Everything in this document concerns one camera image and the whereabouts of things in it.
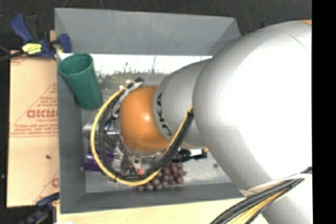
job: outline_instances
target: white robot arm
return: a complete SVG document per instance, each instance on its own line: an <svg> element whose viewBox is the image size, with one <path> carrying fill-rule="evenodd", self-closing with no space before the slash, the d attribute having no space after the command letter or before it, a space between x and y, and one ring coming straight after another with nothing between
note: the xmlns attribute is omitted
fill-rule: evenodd
<svg viewBox="0 0 336 224"><path fill-rule="evenodd" d="M164 149L192 105L182 147L208 148L238 189L312 166L311 32L311 21L265 27L158 87L134 90L120 107L126 147ZM312 180L263 214L270 224L312 223Z"/></svg>

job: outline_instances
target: clamp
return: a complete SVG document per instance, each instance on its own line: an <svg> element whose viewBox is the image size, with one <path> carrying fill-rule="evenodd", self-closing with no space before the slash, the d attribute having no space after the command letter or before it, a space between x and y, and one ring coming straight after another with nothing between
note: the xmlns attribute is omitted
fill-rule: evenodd
<svg viewBox="0 0 336 224"><path fill-rule="evenodd" d="M33 212L18 224L40 224L54 213L53 203L59 199L59 193L54 193L36 203L39 210Z"/></svg>
<svg viewBox="0 0 336 224"><path fill-rule="evenodd" d="M61 34L58 39L48 42L46 37L39 38L36 31L37 15L25 18L23 13L16 15L10 22L13 31L22 38L22 53L28 56L41 56L55 60L53 45L61 44L63 52L70 53L71 41L67 34Z"/></svg>

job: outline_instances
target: gray box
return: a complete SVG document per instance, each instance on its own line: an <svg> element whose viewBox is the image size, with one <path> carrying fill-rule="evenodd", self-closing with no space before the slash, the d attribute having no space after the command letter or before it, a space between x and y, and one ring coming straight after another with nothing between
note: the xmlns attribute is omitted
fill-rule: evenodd
<svg viewBox="0 0 336 224"><path fill-rule="evenodd" d="M212 56L240 37L235 19L199 15L56 8L55 26L57 36L70 36L72 52L90 54ZM62 213L242 197L211 154L185 164L192 172L183 188L162 191L137 192L83 171L88 141L82 129L93 117L94 111L82 110L58 75Z"/></svg>

